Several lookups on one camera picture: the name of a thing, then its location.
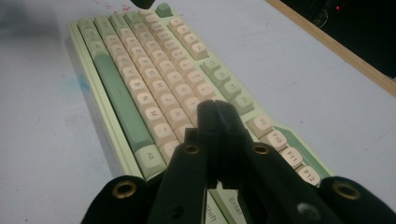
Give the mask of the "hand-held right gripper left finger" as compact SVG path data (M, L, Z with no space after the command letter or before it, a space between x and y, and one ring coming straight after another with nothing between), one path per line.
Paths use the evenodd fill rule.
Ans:
M220 124L216 102L207 100L197 106L197 127L187 130L185 140L197 142L207 150L207 187L215 189L219 177Z

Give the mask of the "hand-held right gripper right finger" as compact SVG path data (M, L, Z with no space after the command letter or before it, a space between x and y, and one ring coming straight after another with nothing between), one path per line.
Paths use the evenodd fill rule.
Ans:
M248 130L236 108L229 103L216 101L219 116L219 181L224 189L238 189L244 166L243 150L250 138Z

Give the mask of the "green and cream keyboard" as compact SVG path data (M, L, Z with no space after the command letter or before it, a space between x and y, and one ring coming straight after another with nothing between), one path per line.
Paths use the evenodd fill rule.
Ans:
M83 224L335 224L319 197L328 170L275 122L167 4L69 25L123 171ZM232 104L250 141L242 181L207 187L207 150L187 142L197 106Z

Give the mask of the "black device with red light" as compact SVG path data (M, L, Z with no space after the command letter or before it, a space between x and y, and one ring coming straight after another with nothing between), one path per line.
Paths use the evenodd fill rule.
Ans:
M315 2L316 12L311 22L318 28L323 28L343 10L349 0L315 0Z

